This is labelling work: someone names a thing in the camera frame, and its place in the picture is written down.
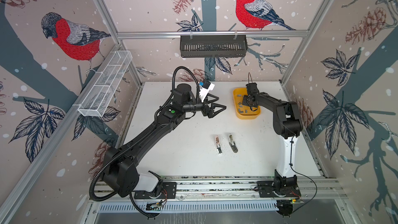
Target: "white snow dot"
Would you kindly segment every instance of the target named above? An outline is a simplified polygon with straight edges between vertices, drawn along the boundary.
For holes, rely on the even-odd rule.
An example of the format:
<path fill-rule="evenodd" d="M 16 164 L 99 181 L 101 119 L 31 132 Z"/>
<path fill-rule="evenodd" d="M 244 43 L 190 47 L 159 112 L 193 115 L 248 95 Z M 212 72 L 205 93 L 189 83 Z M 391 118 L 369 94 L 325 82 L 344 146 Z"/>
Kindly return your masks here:
<path fill-rule="evenodd" d="M 65 168 L 57 172 L 57 177 L 62 177 L 65 174 Z"/>
<path fill-rule="evenodd" d="M 81 206 L 83 206 L 84 202 L 86 201 L 87 195 L 83 196 L 83 198 L 80 200 L 79 204 L 77 204 L 76 206 L 76 211 L 79 210 L 79 208 L 81 208 Z"/>

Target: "black mounting plate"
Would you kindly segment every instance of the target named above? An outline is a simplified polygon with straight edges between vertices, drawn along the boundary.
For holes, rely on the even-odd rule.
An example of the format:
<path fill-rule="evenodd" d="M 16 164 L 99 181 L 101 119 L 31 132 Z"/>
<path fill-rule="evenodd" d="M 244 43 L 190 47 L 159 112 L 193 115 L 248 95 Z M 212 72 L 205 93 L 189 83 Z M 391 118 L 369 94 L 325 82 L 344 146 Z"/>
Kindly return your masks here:
<path fill-rule="evenodd" d="M 258 181 L 258 193 L 260 198 L 271 198 L 271 197 L 280 197 L 277 195 L 273 188 L 273 181 Z M 297 186 L 294 187 L 285 187 L 283 189 L 286 193 L 281 193 L 283 197 L 291 197 L 291 198 L 298 198 L 297 195 L 301 196 L 300 189 Z"/>
<path fill-rule="evenodd" d="M 175 199 L 176 198 L 177 183 L 174 183 L 174 182 L 163 183 L 162 190 L 163 189 L 167 192 L 167 199 Z M 149 192 L 146 192 L 146 191 L 136 191 L 134 193 L 134 199 L 137 199 L 137 200 L 153 199 L 153 198 L 149 197 L 148 193 Z M 160 193 L 160 196 L 157 199 L 166 199 L 166 196 L 164 195 L 164 193 Z"/>

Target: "bullfinch bird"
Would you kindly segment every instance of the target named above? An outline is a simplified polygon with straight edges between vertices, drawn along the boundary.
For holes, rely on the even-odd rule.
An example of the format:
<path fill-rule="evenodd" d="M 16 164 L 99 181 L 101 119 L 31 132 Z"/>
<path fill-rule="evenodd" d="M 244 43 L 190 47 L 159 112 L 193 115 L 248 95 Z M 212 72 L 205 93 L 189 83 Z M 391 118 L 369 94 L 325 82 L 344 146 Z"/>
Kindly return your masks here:
<path fill-rule="evenodd" d="M 265 0 L 236 0 L 236 17 L 248 28 L 279 25 L 288 30 L 294 30 L 287 26 L 272 9 L 272 5 Z"/>
<path fill-rule="evenodd" d="M 111 36 L 85 24 L 70 22 L 54 12 L 43 17 L 41 27 L 45 37 L 52 37 L 69 57 L 79 61 L 90 61 L 90 69 L 86 71 L 86 75 L 95 71 L 91 68 L 91 59 L 100 52 L 101 42 Z"/>

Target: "grey floor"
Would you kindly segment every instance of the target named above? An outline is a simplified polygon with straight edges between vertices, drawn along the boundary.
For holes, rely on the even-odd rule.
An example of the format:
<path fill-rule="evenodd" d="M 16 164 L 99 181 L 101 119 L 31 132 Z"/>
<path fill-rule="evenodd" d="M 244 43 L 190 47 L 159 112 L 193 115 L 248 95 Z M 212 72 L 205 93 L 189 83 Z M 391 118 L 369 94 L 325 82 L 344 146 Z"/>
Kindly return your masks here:
<path fill-rule="evenodd" d="M 151 224 L 344 224 L 334 200 L 312 200 L 291 218 L 282 218 L 274 211 L 200 212 L 161 214 L 156 220 L 147 220 L 140 213 L 99 213 L 95 224 L 151 223 Z"/>

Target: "black basket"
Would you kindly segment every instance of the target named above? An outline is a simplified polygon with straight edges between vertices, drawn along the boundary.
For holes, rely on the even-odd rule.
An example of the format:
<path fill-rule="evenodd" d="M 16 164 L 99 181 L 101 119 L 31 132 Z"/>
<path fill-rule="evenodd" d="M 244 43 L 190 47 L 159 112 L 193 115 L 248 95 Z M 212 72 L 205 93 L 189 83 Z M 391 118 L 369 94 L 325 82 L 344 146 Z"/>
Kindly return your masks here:
<path fill-rule="evenodd" d="M 246 35 L 181 36 L 181 57 L 243 57 L 248 50 Z"/>

